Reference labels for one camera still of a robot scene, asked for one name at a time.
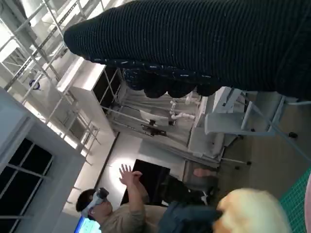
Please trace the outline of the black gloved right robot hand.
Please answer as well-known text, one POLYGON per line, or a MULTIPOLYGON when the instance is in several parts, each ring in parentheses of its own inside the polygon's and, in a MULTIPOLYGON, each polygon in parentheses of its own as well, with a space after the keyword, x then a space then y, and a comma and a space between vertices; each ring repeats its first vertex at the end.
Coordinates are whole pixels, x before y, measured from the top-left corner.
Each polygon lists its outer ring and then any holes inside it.
POLYGON ((63 38, 93 63, 311 98, 308 0, 133 0, 70 26, 63 38))

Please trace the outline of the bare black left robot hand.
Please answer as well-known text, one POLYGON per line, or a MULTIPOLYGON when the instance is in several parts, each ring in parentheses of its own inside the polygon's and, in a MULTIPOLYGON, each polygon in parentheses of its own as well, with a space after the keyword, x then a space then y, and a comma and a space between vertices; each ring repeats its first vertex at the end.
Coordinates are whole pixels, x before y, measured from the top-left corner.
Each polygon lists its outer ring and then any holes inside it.
POLYGON ((207 205, 171 202, 158 223, 159 233, 212 233, 223 212, 207 205))

